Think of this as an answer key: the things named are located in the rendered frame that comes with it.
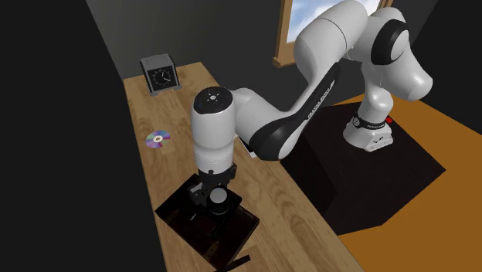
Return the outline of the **black cylinder with grey top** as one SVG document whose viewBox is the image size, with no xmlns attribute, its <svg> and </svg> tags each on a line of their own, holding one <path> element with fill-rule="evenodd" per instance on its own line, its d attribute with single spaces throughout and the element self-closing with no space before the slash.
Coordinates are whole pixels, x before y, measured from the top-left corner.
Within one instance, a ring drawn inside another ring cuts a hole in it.
<svg viewBox="0 0 482 272">
<path fill-rule="evenodd" d="M 207 207 L 210 213 L 221 216 L 228 212 L 230 201 L 228 192 L 223 187 L 215 187 L 207 198 Z"/>
</svg>

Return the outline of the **dark flat square tray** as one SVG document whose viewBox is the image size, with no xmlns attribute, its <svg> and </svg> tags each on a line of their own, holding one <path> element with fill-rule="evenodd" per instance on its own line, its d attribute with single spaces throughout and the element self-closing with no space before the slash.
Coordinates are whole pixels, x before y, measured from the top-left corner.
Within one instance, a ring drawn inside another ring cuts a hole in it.
<svg viewBox="0 0 482 272">
<path fill-rule="evenodd" d="M 216 272 L 235 267 L 235 258 L 259 224 L 259 219 L 244 209 L 242 198 L 227 190 L 222 204 L 209 201 L 207 206 L 195 205 L 188 188 L 197 185 L 194 174 L 170 195 L 155 213 Z"/>
</svg>

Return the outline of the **shiny compact disc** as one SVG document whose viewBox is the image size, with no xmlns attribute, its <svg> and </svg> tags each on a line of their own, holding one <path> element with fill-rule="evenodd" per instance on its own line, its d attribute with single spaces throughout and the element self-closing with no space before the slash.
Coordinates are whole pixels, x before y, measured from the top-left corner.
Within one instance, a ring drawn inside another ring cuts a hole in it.
<svg viewBox="0 0 482 272">
<path fill-rule="evenodd" d="M 145 144 L 150 148 L 162 148 L 171 139 L 167 131 L 153 131 L 145 139 Z"/>
</svg>

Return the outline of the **light wooden table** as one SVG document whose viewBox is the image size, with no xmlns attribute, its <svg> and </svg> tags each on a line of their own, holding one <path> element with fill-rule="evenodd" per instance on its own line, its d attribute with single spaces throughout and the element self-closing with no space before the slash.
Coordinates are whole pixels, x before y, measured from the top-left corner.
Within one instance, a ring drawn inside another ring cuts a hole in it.
<svg viewBox="0 0 482 272">
<path fill-rule="evenodd" d="M 202 63 L 177 73 L 182 88 L 154 97 L 144 75 L 123 81 L 152 209 L 197 171 L 190 107 L 200 90 L 217 84 Z M 153 131 L 167 131 L 171 139 L 150 148 L 145 139 Z M 234 146 L 238 168 L 229 188 L 260 223 L 239 252 L 251 261 L 233 272 L 365 272 L 278 161 L 250 157 L 240 141 Z"/>
</svg>

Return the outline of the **black slim stick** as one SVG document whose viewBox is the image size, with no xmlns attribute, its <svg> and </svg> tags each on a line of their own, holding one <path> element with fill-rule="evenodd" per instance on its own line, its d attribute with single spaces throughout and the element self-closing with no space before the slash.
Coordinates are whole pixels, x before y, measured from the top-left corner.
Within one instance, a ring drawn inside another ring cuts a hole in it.
<svg viewBox="0 0 482 272">
<path fill-rule="evenodd" d="M 244 265 L 245 263 L 251 261 L 250 255 L 245 255 L 244 257 L 240 257 L 237 260 L 234 260 L 232 263 L 226 265 L 224 268 L 217 270 L 216 272 L 230 272 L 231 270 Z"/>
</svg>

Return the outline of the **grey table clock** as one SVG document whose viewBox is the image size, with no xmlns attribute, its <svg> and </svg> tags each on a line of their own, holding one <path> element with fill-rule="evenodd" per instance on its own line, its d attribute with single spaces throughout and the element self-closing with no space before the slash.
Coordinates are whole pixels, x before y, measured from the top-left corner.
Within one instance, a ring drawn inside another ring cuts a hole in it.
<svg viewBox="0 0 482 272">
<path fill-rule="evenodd" d="M 165 90 L 182 88 L 176 65 L 168 53 L 142 58 L 140 65 L 150 96 L 157 96 Z"/>
</svg>

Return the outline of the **dark robot stand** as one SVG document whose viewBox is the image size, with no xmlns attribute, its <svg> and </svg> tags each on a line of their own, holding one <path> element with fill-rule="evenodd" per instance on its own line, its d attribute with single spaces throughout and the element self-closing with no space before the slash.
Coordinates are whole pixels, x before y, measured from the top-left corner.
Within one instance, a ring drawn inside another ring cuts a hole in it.
<svg viewBox="0 0 482 272">
<path fill-rule="evenodd" d="M 281 165 L 338 235 L 381 226 L 445 171 L 399 124 L 368 152 L 342 136 L 358 103 L 320 109 Z"/>
</svg>

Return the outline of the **wooden framed window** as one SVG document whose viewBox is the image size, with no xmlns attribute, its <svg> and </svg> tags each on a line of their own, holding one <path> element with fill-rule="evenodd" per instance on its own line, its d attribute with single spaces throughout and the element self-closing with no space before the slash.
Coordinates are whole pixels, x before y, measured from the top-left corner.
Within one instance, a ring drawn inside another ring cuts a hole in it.
<svg viewBox="0 0 482 272">
<path fill-rule="evenodd" d="M 376 18 L 403 19 L 392 0 L 282 0 L 276 66 L 356 60 L 348 52 Z"/>
</svg>

